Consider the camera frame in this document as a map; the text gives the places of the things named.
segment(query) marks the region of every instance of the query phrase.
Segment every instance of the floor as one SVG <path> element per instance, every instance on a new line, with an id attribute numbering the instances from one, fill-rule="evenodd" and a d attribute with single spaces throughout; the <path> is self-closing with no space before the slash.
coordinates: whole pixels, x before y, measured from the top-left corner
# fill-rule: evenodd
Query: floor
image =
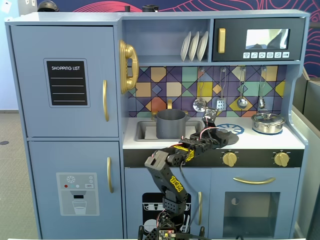
<path id="1" fill-rule="evenodd" d="M 0 240 L 38 239 L 18 113 L 0 113 Z"/>

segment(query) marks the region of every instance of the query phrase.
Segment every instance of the microwave window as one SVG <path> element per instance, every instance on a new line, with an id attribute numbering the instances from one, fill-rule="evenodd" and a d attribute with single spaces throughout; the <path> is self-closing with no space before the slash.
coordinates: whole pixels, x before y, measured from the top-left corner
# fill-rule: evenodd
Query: microwave window
<path id="1" fill-rule="evenodd" d="M 245 49 L 287 49 L 289 29 L 248 29 Z"/>

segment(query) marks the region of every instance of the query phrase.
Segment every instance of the microwave handle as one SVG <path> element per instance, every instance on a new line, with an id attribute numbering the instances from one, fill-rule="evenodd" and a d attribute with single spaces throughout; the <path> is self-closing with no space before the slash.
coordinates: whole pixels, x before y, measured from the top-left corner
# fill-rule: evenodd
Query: microwave handle
<path id="1" fill-rule="evenodd" d="M 219 28 L 218 53 L 224 54 L 226 48 L 226 29 Z"/>

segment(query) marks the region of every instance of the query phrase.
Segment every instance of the ice dispenser graphic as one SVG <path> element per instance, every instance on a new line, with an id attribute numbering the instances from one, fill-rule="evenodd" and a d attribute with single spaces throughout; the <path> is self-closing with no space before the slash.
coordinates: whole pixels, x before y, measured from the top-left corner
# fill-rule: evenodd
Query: ice dispenser graphic
<path id="1" fill-rule="evenodd" d="M 62 216 L 98 216 L 98 180 L 95 172 L 57 172 Z"/>

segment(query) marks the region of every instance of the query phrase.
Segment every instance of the pot lid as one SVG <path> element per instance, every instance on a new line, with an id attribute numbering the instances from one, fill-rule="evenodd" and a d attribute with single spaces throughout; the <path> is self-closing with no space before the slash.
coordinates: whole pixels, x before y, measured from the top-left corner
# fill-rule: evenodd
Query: pot lid
<path id="1" fill-rule="evenodd" d="M 252 120 L 260 124 L 283 124 L 286 121 L 282 116 L 273 113 L 257 113 L 252 116 Z"/>

